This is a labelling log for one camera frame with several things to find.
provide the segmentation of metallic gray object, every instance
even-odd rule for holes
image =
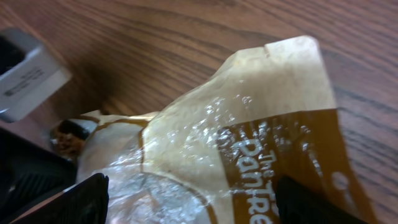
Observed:
[[[31,35],[10,28],[0,31],[0,37],[25,55],[0,76],[0,119],[10,123],[38,107],[69,81],[71,75],[44,44]]]

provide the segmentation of food package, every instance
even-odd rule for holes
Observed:
[[[159,113],[88,117],[100,124],[78,180],[109,176],[109,224],[279,223],[274,192],[285,175],[377,223],[350,169],[311,37],[240,50]]]

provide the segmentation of wood grain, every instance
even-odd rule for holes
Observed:
[[[312,35],[351,165],[380,223],[398,223],[397,11],[396,0],[1,0],[0,29],[41,38],[74,75],[28,118],[1,125],[47,147],[56,120],[161,110],[236,50]]]

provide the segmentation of tabletop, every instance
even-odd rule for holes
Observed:
[[[73,79],[0,125],[48,147],[60,119],[159,111],[239,49],[319,40],[351,166],[380,223],[398,223],[397,0],[0,0],[0,29],[42,39]]]

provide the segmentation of brown label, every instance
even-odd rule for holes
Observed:
[[[348,165],[336,110],[289,113],[228,126],[218,131],[217,143],[235,223],[279,223],[273,189],[283,175],[373,223],[366,196]],[[333,186],[336,172],[349,179],[347,189]]]

